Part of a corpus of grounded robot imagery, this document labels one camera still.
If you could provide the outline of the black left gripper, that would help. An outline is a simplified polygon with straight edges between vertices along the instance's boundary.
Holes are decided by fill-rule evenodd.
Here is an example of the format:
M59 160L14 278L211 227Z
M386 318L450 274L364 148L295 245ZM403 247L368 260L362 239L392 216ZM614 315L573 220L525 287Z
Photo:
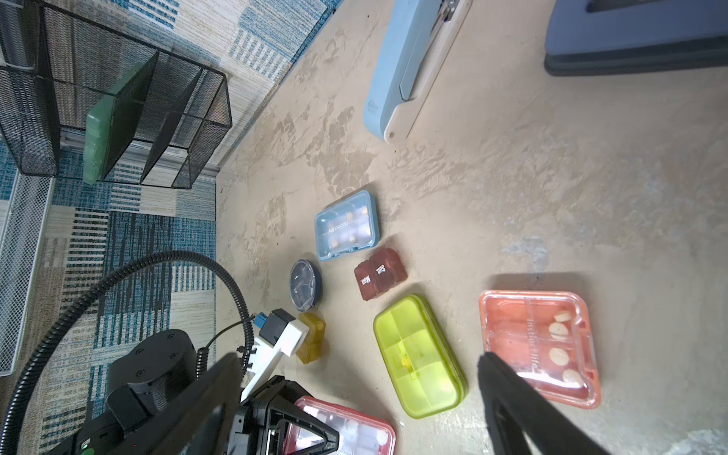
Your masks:
M233 417L227 454L284 454L290 427L314 435L318 442L294 454L333 454L339 432L303 410L312 399L298 382L274 375L250 394Z

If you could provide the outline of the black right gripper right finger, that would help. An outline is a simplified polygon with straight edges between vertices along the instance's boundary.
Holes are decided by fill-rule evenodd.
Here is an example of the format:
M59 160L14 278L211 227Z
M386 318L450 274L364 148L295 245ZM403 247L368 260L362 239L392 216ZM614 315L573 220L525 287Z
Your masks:
M485 422L496 454L605 454L496 354L478 362Z

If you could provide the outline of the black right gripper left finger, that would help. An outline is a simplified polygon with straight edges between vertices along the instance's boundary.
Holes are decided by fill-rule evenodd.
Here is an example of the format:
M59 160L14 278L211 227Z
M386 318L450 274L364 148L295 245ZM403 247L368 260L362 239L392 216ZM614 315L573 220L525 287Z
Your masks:
M241 395L237 354L218 360L160 413L128 386L110 394L110 410L125 432L112 454L224 454Z

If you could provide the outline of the yellow two-compartment pillbox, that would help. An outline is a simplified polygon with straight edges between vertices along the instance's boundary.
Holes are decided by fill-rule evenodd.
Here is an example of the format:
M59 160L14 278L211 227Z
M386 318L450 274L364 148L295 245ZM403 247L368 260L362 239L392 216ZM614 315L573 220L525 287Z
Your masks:
M299 314L299 321L308 328L308 333L296 355L302 364L309 364L322 356L326 323L314 313Z

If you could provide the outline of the pink pillbox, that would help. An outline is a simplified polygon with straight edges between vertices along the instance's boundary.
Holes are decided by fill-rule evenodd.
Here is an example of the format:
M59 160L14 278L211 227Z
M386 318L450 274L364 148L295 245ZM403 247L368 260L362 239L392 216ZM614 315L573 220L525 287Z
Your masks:
M395 431L384 420L310 396L300 398L296 406L339 433L335 454L395 453Z

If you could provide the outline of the orange pillbox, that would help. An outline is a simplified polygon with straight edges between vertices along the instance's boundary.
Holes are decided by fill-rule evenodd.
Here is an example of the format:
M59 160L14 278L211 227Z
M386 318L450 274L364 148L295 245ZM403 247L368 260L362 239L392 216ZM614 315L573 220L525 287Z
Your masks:
M601 384L587 305L555 291L487 290L480 298L483 347L543 397L593 410Z

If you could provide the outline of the round dark blue pillbox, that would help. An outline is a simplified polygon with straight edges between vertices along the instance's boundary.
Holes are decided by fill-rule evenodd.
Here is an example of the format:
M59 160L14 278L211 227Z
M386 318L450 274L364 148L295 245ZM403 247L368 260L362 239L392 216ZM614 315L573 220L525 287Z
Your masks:
M301 313L310 311L322 297L320 271L310 261L297 261L291 270L289 290L294 307Z

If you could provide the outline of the white pillbox with green lid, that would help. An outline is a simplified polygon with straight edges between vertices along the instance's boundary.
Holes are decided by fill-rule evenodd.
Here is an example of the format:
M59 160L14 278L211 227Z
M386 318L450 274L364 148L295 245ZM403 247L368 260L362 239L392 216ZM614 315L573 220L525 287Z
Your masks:
M379 313L373 332L401 407L423 419L458 407L468 383L434 312L409 294Z

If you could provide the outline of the maroon two-compartment pillbox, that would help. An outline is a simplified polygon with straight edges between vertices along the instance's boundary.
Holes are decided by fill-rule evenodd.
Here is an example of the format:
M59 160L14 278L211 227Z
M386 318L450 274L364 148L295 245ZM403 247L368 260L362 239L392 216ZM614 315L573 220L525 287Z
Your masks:
M408 278L399 254L393 248L381 248L354 270L356 283L364 301L371 301L402 284Z

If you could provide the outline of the blue six-compartment pillbox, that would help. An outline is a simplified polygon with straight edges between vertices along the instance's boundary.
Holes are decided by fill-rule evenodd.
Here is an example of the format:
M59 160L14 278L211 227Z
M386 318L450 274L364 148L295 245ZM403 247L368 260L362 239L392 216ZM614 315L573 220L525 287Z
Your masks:
M377 201L366 190L354 193L318 213L314 228L321 262L374 248L380 240Z

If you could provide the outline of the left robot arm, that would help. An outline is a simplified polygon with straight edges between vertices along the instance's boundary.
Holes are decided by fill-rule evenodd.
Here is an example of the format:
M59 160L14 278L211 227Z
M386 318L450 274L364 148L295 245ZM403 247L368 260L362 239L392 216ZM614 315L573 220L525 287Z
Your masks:
M79 297L33 351L13 390L1 450L17 453L30 398L52 355L85 311L116 284L163 263L189 262L219 278L235 302L245 342L210 363L178 329L156 333L114 361L104 412L55 447L58 454L281 454L290 428L316 437L310 454L339 449L337 430L298 406L305 390L276 375L283 356L303 345L307 326L282 309L252 316L237 283L221 265L184 250L153 253L104 276Z

